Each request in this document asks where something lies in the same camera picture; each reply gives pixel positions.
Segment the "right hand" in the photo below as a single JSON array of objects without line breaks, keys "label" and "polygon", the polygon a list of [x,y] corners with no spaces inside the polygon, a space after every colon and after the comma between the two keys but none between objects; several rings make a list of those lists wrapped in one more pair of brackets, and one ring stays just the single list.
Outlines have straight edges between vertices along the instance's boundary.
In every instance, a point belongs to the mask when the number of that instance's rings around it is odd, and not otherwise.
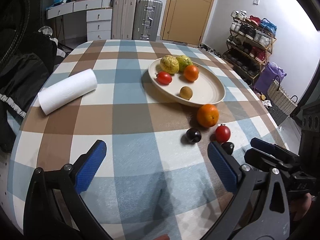
[{"label": "right hand", "polygon": [[298,221],[302,219],[310,209],[311,203],[312,195],[309,193],[305,194],[299,199],[292,200],[289,204],[289,210],[293,215],[293,220]]}]

